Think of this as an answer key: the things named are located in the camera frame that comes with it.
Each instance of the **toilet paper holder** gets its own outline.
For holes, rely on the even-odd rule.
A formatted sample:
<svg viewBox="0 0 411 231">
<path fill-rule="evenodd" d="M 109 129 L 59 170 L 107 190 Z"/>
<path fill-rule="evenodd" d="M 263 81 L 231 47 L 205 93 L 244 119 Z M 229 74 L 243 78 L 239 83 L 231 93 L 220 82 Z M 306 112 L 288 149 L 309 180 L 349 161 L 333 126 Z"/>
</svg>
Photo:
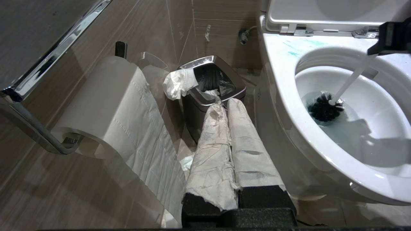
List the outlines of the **toilet paper holder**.
<svg viewBox="0 0 411 231">
<path fill-rule="evenodd" d="M 124 42 L 116 42 L 115 55 L 126 58 L 127 44 Z M 29 92 L 32 92 L 37 86 L 37 84 L 30 85 L 28 82 L 25 82 L 25 84 L 26 85 L 24 85 L 24 83 L 23 85 L 20 84 L 19 87 L 26 89 L 29 88 Z M 36 143 L 40 144 L 48 152 L 69 155 L 75 152 L 79 147 L 80 142 L 84 138 L 83 135 L 76 133 L 66 134 L 67 137 L 65 137 L 64 141 L 60 143 L 60 141 L 58 141 L 50 133 L 50 131 L 21 104 L 21 101 L 23 100 L 22 98 L 20 98 L 20 100 L 15 100 L 15 97 L 10 96 L 10 94 L 5 94 L 4 91 L 0 94 L 0 96 L 2 96 L 0 97 L 0 113 L 2 113 L 2 115 L 8 118 L 12 123 L 26 133 L 26 135 L 28 135 Z"/>
</svg>

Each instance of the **tissue paper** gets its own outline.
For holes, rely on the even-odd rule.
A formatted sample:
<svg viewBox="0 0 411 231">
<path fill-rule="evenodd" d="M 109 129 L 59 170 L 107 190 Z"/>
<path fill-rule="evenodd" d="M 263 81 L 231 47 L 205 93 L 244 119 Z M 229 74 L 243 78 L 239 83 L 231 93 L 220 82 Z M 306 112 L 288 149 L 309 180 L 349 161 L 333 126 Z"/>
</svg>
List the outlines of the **tissue paper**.
<svg viewBox="0 0 411 231">
<path fill-rule="evenodd" d="M 170 135 L 142 71 L 120 57 L 93 70 L 52 133 L 86 138 L 76 152 L 96 158 L 120 155 L 178 221 L 185 178 Z"/>
<path fill-rule="evenodd" d="M 236 182 L 241 187 L 279 185 L 285 190 L 244 104 L 232 98 L 227 107 Z"/>
<path fill-rule="evenodd" d="M 181 69 L 175 72 L 170 72 L 164 79 L 163 89 L 166 96 L 171 99 L 181 99 L 181 96 L 186 96 L 187 91 L 197 86 L 194 70 Z"/>
<path fill-rule="evenodd" d="M 217 100 L 205 114 L 186 193 L 201 196 L 220 210 L 238 208 L 230 144 L 227 115 Z"/>
</svg>

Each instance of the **trash can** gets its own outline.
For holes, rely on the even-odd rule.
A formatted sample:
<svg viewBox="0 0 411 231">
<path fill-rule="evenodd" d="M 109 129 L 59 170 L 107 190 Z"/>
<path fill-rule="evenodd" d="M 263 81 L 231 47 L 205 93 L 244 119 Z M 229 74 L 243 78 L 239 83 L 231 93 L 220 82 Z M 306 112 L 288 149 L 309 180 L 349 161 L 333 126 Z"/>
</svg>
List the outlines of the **trash can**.
<svg viewBox="0 0 411 231">
<path fill-rule="evenodd" d="M 234 69 L 216 55 L 203 57 L 179 67 L 179 69 L 187 68 L 194 69 L 199 83 L 182 98 L 185 123 L 197 143 L 200 139 L 207 109 L 215 103 L 213 97 L 205 94 L 204 91 L 217 89 L 222 103 L 227 106 L 230 98 L 243 101 L 246 87 Z"/>
</svg>

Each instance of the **toilet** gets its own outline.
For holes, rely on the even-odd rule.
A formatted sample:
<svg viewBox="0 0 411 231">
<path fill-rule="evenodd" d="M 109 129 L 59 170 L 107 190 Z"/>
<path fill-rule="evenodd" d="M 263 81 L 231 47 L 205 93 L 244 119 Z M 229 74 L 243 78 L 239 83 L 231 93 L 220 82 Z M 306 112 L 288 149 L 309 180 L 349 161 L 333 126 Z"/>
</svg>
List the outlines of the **toilet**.
<svg viewBox="0 0 411 231">
<path fill-rule="evenodd" d="M 255 122 L 289 194 L 410 205 L 411 55 L 373 60 L 332 123 L 307 111 L 322 91 L 338 91 L 378 41 L 380 24 L 411 16 L 409 2 L 261 0 L 260 10 Z"/>
</svg>

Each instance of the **wall tile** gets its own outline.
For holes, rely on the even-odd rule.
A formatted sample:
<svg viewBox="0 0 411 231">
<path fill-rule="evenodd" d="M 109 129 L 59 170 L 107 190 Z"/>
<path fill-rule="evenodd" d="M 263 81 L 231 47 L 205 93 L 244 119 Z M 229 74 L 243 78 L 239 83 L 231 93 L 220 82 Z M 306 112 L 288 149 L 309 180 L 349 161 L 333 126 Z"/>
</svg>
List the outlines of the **wall tile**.
<svg viewBox="0 0 411 231">
<path fill-rule="evenodd" d="M 167 0 L 167 5 L 170 13 L 175 54 L 178 61 L 193 22 L 192 2 L 191 0 Z"/>
<path fill-rule="evenodd" d="M 255 21 L 257 0 L 193 0 L 194 18 Z"/>
<path fill-rule="evenodd" d="M 137 2 L 136 0 L 113 0 L 73 44 L 72 50 L 83 72 L 88 73 L 93 69 L 96 58 L 106 46 L 114 48 L 114 44 L 109 43 L 110 38 L 117 35 L 122 23 Z"/>
<path fill-rule="evenodd" d="M 182 54 L 180 57 L 180 61 L 178 62 L 178 66 L 191 62 L 198 58 L 196 34 L 194 30 L 195 28 L 194 28 L 194 21 L 193 21 L 191 28 L 190 28 L 190 32 L 187 37 L 187 42 L 185 43 L 184 50 L 182 51 Z"/>
<path fill-rule="evenodd" d="M 210 42 L 204 34 L 211 25 Z M 247 21 L 220 21 L 195 19 L 196 41 L 199 57 L 217 55 L 232 67 L 261 69 L 257 30 L 253 30 L 247 44 L 242 45 L 238 31 L 256 25 Z"/>
<path fill-rule="evenodd" d="M 66 102 L 67 96 L 78 85 L 83 76 L 78 62 L 69 50 L 44 76 L 44 81 L 23 101 L 23 105 L 42 124 L 47 125 Z M 15 166 L 30 151 L 34 142 L 5 117 L 0 117 L 0 185 Z"/>
<path fill-rule="evenodd" d="M 148 52 L 165 62 L 169 70 L 175 70 L 177 59 L 167 10 L 166 1 L 140 0 L 129 18 L 110 39 L 99 59 L 113 55 L 115 42 L 123 41 L 128 45 L 127 60 L 129 62 L 140 63 L 142 52 Z M 143 70 L 150 84 L 150 91 L 162 111 L 166 102 L 162 87 L 166 77 L 165 72 L 151 67 L 143 68 Z"/>
<path fill-rule="evenodd" d="M 84 72 L 94 64 L 96 57 L 107 43 L 107 35 L 113 30 L 136 4 L 135 0 L 113 1 L 90 25 L 85 33 L 73 44 L 61 59 L 45 75 L 45 80 L 23 102 L 23 105 L 44 125 L 61 114 L 62 105 L 67 105 L 67 97 L 80 83 Z M 31 149 L 34 142 L 9 120 L 0 117 L 0 185 L 13 171 L 16 164 Z"/>
<path fill-rule="evenodd" d="M 190 25 L 184 32 L 187 36 Z M 175 70 L 177 59 L 171 31 L 166 1 L 114 0 L 50 70 L 49 81 L 43 82 L 25 105 L 52 127 L 98 60 L 114 54 L 116 41 L 128 43 L 131 62 L 137 62 L 141 52 L 146 51 Z M 154 96 L 154 90 L 162 92 L 159 84 L 164 77 L 149 77 L 150 87 L 157 86 L 150 88 Z M 164 94 L 157 96 L 176 144 L 183 127 L 179 105 L 166 103 Z M 124 228 L 126 224 L 133 228 L 159 227 L 162 212 L 156 211 L 162 211 L 157 210 L 161 204 L 145 185 L 142 187 L 141 180 L 122 159 L 59 156 L 38 145 L 32 149 L 33 142 L 9 121 L 0 118 L 0 126 L 4 128 L 0 147 L 5 147 L 0 157 L 0 184 L 21 163 L 0 191 L 1 230 Z"/>
</svg>

